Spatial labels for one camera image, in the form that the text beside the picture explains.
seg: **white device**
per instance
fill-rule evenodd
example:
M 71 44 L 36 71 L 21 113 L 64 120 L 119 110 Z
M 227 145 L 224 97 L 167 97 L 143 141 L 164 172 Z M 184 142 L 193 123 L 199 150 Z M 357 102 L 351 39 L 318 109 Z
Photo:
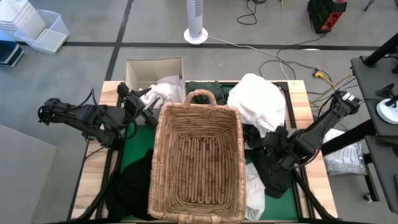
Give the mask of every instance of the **white device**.
M 188 29 L 184 39 L 194 45 L 202 44 L 207 39 L 207 30 L 203 28 L 203 0 L 187 0 Z
M 387 106 L 386 103 L 391 99 L 382 100 L 377 104 L 376 110 L 381 119 L 390 124 L 398 124 L 398 107 L 395 104 Z

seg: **wicker basket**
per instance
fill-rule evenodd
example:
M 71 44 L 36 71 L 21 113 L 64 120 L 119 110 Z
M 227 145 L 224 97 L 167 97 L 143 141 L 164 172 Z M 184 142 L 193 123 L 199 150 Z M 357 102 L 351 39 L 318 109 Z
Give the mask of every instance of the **wicker basket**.
M 210 105 L 190 104 L 206 95 Z M 246 209 L 239 111 L 207 90 L 162 107 L 156 130 L 148 212 L 179 223 L 240 223 Z

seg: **crumpled white fabric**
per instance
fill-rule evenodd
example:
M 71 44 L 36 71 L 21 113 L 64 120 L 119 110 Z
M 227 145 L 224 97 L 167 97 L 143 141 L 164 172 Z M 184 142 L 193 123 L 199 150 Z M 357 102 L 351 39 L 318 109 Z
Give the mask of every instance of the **crumpled white fabric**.
M 155 105 L 155 109 L 160 108 L 165 103 L 182 103 L 183 91 L 180 86 L 178 75 L 161 78 L 156 85 L 150 86 L 152 89 L 140 97 L 146 108 L 150 106 L 157 98 L 160 98 Z
M 266 209 L 265 186 L 261 182 L 259 174 L 253 163 L 245 167 L 246 170 L 246 213 L 248 220 L 260 219 Z
M 252 124 L 265 137 L 285 123 L 285 98 L 279 88 L 255 74 L 245 74 L 229 92 L 228 106 L 241 113 L 243 124 Z

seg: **wooden table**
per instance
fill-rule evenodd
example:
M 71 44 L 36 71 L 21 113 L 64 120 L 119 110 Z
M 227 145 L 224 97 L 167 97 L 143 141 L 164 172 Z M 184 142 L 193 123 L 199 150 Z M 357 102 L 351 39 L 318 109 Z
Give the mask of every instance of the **wooden table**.
M 293 113 L 297 128 L 303 129 L 312 124 L 313 118 L 304 82 L 301 80 L 273 82 L 287 82 L 289 86 L 290 100 L 292 102 Z M 113 106 L 116 105 L 116 101 L 118 98 L 116 89 L 119 83 L 120 81 L 104 82 L 101 96 L 99 98 L 100 104 Z M 289 128 L 290 120 L 288 115 L 286 116 L 286 125 Z M 92 141 L 89 143 L 86 154 L 89 154 L 98 148 L 100 148 L 98 142 Z M 72 218 L 76 218 L 81 215 L 86 210 L 87 206 L 93 201 L 96 194 L 99 192 L 103 179 L 106 155 L 107 150 L 103 149 L 102 151 L 99 151 L 96 154 L 90 156 L 90 158 L 88 158 L 87 161 L 85 161 L 85 163 L 83 164 L 81 177 L 78 181 L 76 198 L 72 202 L 74 204 L 71 215 Z M 114 167 L 114 162 L 117 157 L 116 155 L 117 152 L 113 152 L 113 162 L 111 163 L 111 169 L 113 169 Z M 307 171 L 308 183 L 311 191 L 314 193 L 320 203 L 326 208 L 326 210 L 334 217 L 337 217 L 335 202 L 331 193 L 322 154 L 319 153 L 319 155 L 313 162 L 305 166 L 305 169 Z M 303 210 L 303 217 L 309 217 L 305 195 L 300 189 L 299 195 Z M 105 217 L 106 215 L 107 211 L 104 207 L 103 217 Z

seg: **concrete floor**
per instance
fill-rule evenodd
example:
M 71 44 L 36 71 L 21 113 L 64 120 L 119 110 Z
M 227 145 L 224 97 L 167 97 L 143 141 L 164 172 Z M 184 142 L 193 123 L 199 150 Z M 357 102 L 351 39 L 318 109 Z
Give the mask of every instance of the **concrete floor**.
M 392 0 L 376 1 L 365 13 L 368 0 L 349 1 L 347 11 L 325 38 L 313 45 L 353 46 L 356 50 L 284 50 L 285 60 L 298 60 L 327 71 L 333 81 L 351 73 L 349 60 L 369 51 L 362 47 L 378 46 L 398 30 L 398 10 Z M 45 55 L 24 47 L 26 55 L 16 68 L 0 67 L 0 124 L 43 140 L 59 150 L 44 185 L 32 223 L 59 222 L 68 215 L 73 191 L 85 149 L 80 132 L 61 124 L 44 126 L 37 122 L 37 108 L 50 97 L 70 103 L 81 102 L 91 88 L 97 95 L 107 71 L 108 80 L 123 80 L 125 60 L 132 58 L 183 57 L 187 80 L 239 80 L 246 73 L 258 72 L 265 60 L 274 57 L 249 49 L 98 47 L 103 42 L 116 42 L 128 0 L 31 0 L 36 9 L 61 13 L 70 30 L 68 42 L 91 47 L 62 47 L 56 55 Z M 209 35 L 238 44 L 291 45 L 316 39 L 305 10 L 308 0 L 285 0 L 287 8 L 280 10 L 279 1 L 270 0 L 257 7 L 258 24 L 244 26 L 235 19 L 248 12 L 244 0 L 205 0 L 204 26 Z M 185 0 L 135 0 L 129 12 L 126 31 L 119 38 L 124 43 L 184 43 L 182 33 L 187 28 Z M 207 43 L 219 43 L 209 39 Z M 108 70 L 112 54 L 117 56 L 114 69 Z M 328 84 L 312 78 L 313 71 L 292 65 L 298 80 L 304 80 L 308 91 L 321 92 Z M 290 78 L 289 68 L 284 67 Z M 282 80 L 278 63 L 262 68 L 269 80 Z M 362 97 L 358 87 L 350 89 Z M 311 100 L 316 96 L 309 95 Z M 353 128 L 369 119 L 365 106 L 358 114 L 341 123 Z M 366 203 L 367 192 L 361 176 L 330 177 L 339 217 L 347 221 L 396 223 L 377 184 L 381 202 Z

